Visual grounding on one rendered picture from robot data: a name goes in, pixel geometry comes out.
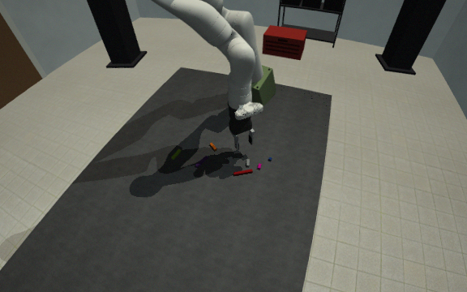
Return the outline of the lime green rod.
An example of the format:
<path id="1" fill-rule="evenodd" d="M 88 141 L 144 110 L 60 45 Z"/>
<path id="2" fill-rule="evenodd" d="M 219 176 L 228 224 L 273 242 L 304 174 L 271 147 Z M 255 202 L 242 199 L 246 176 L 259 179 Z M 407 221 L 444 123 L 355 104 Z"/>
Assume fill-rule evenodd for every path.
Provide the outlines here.
<path id="1" fill-rule="evenodd" d="M 181 152 L 181 149 L 179 149 L 171 158 L 174 160 L 180 152 Z"/>

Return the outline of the purple rod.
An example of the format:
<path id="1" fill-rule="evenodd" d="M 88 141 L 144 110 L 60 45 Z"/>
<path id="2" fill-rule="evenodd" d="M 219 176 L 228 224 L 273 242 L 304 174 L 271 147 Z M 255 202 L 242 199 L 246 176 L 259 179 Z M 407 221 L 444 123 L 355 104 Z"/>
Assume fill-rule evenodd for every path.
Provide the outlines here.
<path id="1" fill-rule="evenodd" d="M 208 157 L 205 156 L 201 161 L 199 161 L 199 162 L 195 165 L 195 167 L 198 168 L 198 167 L 199 167 L 200 165 L 202 165 L 207 159 L 208 159 Z"/>

